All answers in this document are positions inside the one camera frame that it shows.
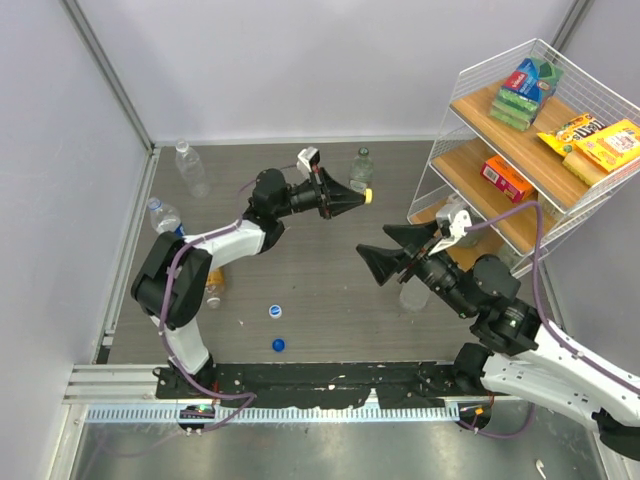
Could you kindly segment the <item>amber tea bottle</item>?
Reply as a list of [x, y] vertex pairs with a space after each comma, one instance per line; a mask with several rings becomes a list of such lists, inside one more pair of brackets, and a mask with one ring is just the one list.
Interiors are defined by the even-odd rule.
[[210, 271], [204, 291], [204, 303], [209, 309], [216, 309], [220, 306], [225, 288], [226, 280], [223, 269], [217, 268]]

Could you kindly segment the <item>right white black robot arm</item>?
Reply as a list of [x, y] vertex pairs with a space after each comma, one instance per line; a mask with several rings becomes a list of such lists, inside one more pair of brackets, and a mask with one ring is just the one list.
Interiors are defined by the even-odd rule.
[[376, 282], [393, 275], [421, 281], [462, 319], [476, 343], [458, 353], [451, 380], [465, 395], [490, 391], [518, 396], [560, 413], [598, 434], [609, 449], [639, 457], [639, 378], [605, 360], [546, 320], [517, 296], [521, 283], [492, 254], [462, 270], [448, 254], [468, 222], [386, 225], [397, 248], [360, 244], [356, 250]]

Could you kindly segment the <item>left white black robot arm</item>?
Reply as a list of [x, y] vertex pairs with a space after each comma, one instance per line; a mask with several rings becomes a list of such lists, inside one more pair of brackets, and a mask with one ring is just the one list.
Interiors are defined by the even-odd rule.
[[316, 210], [321, 218], [331, 219], [372, 199], [371, 189], [354, 191], [323, 167], [313, 167], [298, 185], [289, 184], [281, 170], [266, 169], [234, 223], [188, 237], [160, 234], [133, 281], [131, 296], [170, 348], [169, 362], [180, 372], [180, 388], [202, 398], [215, 381], [215, 362], [196, 320], [211, 272], [270, 250], [285, 231], [286, 216]]

